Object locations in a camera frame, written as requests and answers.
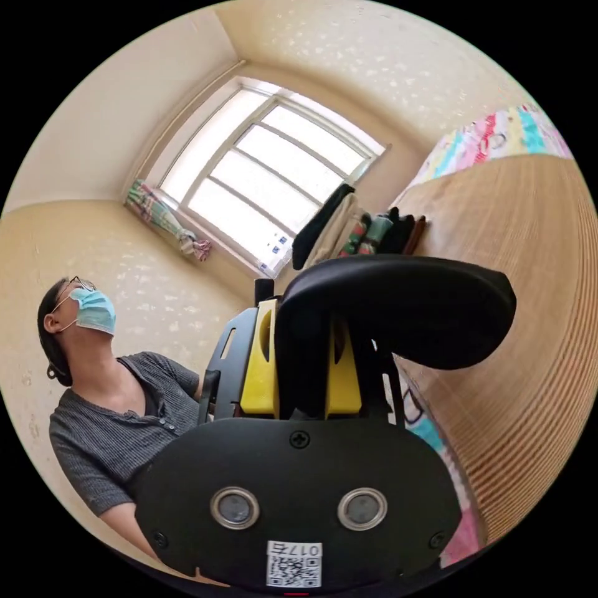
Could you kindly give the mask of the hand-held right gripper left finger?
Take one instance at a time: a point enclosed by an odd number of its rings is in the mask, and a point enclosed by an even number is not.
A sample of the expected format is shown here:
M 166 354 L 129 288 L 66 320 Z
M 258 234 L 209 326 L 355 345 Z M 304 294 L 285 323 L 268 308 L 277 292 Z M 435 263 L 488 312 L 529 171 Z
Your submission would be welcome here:
M 260 302 L 250 346 L 240 408 L 245 415 L 279 415 L 280 403 L 275 357 L 275 319 L 278 301 Z

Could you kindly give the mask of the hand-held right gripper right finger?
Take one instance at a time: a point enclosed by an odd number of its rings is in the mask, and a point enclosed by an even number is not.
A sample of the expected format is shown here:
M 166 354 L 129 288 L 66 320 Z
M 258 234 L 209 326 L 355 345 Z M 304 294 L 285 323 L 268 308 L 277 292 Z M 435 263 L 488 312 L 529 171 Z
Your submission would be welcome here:
M 325 416 L 353 417 L 359 415 L 361 407 L 361 391 L 349 328 L 344 321 L 332 321 Z

